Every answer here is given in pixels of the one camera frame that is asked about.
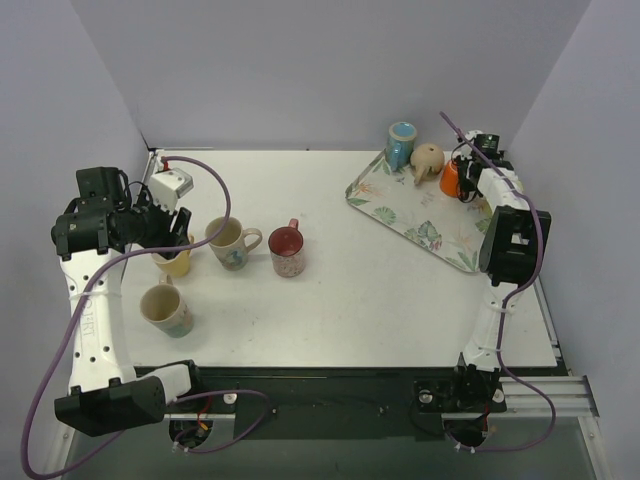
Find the white tabletop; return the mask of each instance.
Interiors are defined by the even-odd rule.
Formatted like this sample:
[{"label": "white tabletop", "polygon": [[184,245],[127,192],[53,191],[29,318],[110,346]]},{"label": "white tabletop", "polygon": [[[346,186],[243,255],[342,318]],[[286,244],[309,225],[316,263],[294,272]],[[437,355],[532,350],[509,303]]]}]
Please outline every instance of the white tabletop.
[{"label": "white tabletop", "polygon": [[[231,214],[264,241],[239,272],[208,247],[192,253],[176,279],[194,315],[190,334],[172,339],[147,324],[138,304],[157,283],[148,256],[132,259],[123,282],[125,329],[136,365],[193,359],[199,366],[451,367],[474,328],[485,276],[468,274],[350,207],[344,190],[377,152],[170,151],[211,165],[231,192]],[[195,188],[181,200],[197,240],[224,213],[220,187],[181,163]],[[307,255],[298,277],[278,277],[267,238],[300,220]],[[555,366],[533,288],[506,333],[510,366]]]}]

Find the gray floor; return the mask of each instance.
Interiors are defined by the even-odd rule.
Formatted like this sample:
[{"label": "gray floor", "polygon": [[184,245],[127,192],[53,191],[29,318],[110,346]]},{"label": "gray floor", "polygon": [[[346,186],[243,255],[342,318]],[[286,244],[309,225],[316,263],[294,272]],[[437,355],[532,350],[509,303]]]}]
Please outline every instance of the gray floor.
[{"label": "gray floor", "polygon": [[[514,445],[544,431],[547,420],[495,420],[492,445]],[[224,428],[217,430],[226,436]],[[575,419],[559,419],[543,444],[520,453],[455,453],[449,441],[245,440],[212,455],[171,453],[168,424],[127,432],[80,469],[65,475],[79,479],[451,479],[568,480],[595,479]],[[104,441],[76,435],[70,462]],[[215,444],[210,438],[205,445]]]}]

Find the red mug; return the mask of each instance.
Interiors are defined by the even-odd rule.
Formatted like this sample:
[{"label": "red mug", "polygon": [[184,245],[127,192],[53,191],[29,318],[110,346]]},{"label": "red mug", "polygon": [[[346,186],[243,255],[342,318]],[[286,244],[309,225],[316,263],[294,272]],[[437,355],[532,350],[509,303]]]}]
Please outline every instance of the red mug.
[{"label": "red mug", "polygon": [[292,218],[288,227],[276,228],[269,236],[273,269],[281,277],[295,277],[304,270],[304,238],[298,231],[298,220]]}]

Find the tray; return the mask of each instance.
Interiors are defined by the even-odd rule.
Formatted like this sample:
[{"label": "tray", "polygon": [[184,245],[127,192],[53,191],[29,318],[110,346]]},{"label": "tray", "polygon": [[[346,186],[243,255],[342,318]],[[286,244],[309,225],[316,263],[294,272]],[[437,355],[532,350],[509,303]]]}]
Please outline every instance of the tray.
[{"label": "tray", "polygon": [[464,272],[478,271],[478,252],[491,221],[486,201],[462,203],[437,178],[416,187],[411,167],[392,172],[382,151],[345,191],[347,202]]}]

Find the blue mug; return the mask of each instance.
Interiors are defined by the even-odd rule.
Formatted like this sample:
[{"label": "blue mug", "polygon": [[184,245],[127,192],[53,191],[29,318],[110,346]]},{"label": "blue mug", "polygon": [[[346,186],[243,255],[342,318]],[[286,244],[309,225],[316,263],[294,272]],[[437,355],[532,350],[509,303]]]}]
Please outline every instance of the blue mug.
[{"label": "blue mug", "polygon": [[416,127],[408,122],[397,122],[389,127],[386,154],[392,171],[409,164],[417,134]]}]

